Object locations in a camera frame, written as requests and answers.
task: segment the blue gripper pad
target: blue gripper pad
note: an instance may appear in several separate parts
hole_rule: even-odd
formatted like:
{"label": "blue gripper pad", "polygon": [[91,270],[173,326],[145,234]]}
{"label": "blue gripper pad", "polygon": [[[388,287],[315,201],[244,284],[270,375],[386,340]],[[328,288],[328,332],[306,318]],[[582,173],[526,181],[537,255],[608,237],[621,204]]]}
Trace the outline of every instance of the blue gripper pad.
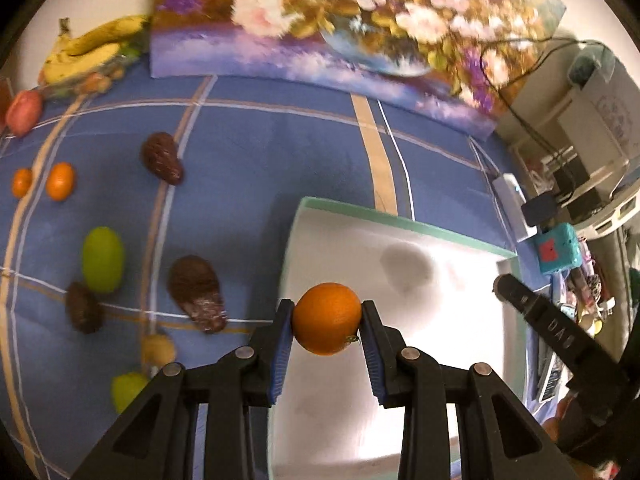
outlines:
{"label": "blue gripper pad", "polygon": [[289,354],[291,354],[291,345],[293,343],[293,330],[291,329],[292,313],[293,309],[291,309],[287,314],[273,355],[273,361],[271,362],[271,388],[269,390],[269,399],[272,405],[276,403],[276,400],[282,393],[284,377],[287,373],[287,365],[289,364]]}
{"label": "blue gripper pad", "polygon": [[370,321],[364,311],[362,321],[360,322],[360,342],[362,343],[362,349],[364,351],[364,359],[367,362],[371,389],[373,390],[373,394],[378,398],[378,402],[384,404],[386,388],[382,356],[380,355],[378,345],[373,336]]}

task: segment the white power strip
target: white power strip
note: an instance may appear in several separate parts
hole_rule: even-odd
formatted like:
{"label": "white power strip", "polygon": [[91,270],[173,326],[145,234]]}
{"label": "white power strip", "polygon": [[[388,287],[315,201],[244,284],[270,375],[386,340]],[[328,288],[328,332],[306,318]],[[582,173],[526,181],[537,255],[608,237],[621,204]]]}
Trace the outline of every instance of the white power strip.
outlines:
{"label": "white power strip", "polygon": [[504,212],[507,214],[511,229],[516,235],[516,240],[521,242],[537,234],[538,228],[529,227],[522,214],[521,208],[526,200],[514,174],[502,174],[494,180],[493,184],[495,192],[502,202]]}

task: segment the pink fruit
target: pink fruit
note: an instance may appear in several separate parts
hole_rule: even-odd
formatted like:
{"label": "pink fruit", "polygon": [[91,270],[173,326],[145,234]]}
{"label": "pink fruit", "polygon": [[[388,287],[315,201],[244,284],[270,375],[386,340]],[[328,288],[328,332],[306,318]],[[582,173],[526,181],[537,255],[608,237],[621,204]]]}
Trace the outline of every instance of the pink fruit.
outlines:
{"label": "pink fruit", "polygon": [[12,134],[23,137],[38,124],[42,115],[42,96],[37,90],[22,90],[6,113],[6,124]]}

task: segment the metal screw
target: metal screw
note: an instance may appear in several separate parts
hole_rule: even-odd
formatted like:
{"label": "metal screw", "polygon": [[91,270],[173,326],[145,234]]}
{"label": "metal screw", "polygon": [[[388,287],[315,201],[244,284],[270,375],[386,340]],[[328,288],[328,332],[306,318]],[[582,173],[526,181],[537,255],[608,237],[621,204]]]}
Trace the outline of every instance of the metal screw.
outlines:
{"label": "metal screw", "polygon": [[162,368],[162,373],[167,377],[175,377],[182,371],[182,367],[178,363],[169,363]]}
{"label": "metal screw", "polygon": [[474,371],[476,374],[484,376],[491,375],[491,372],[493,372],[492,368],[487,363],[474,364]]}
{"label": "metal screw", "polygon": [[402,354],[402,357],[404,357],[409,361],[413,361],[414,359],[417,359],[418,357],[420,357],[420,351],[417,348],[414,348],[412,346],[407,346],[403,348],[400,353]]}
{"label": "metal screw", "polygon": [[236,357],[238,359],[249,359],[254,356],[254,349],[250,346],[241,346],[236,348]]}

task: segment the painting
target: painting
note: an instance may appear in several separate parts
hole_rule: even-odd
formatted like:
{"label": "painting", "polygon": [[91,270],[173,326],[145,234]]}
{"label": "painting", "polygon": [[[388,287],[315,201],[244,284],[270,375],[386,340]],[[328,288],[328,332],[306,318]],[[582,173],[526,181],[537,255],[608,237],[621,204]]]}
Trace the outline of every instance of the painting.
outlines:
{"label": "painting", "polygon": [[560,0],[156,0],[154,77],[241,75],[366,95],[481,139]]}

